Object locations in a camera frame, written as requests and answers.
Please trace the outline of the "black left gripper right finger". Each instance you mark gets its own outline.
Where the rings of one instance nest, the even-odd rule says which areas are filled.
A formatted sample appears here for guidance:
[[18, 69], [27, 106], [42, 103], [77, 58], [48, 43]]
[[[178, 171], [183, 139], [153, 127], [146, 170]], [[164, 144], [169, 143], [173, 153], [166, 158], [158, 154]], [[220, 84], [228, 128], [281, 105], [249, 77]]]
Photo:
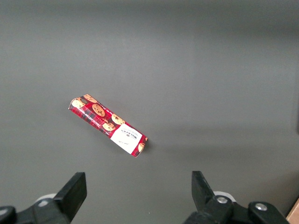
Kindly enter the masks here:
[[286, 217], [272, 204], [253, 201], [247, 208], [230, 197], [215, 194], [200, 171], [192, 171], [192, 198], [196, 212], [185, 224], [287, 224]]

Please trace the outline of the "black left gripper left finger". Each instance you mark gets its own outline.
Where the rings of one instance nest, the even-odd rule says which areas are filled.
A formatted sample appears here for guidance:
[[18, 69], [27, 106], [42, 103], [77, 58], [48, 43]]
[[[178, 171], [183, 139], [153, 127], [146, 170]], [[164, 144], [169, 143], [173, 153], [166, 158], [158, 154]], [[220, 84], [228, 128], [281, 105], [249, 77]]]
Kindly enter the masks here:
[[70, 224], [87, 196], [86, 176], [77, 172], [55, 194], [38, 198], [27, 209], [1, 206], [2, 224]]

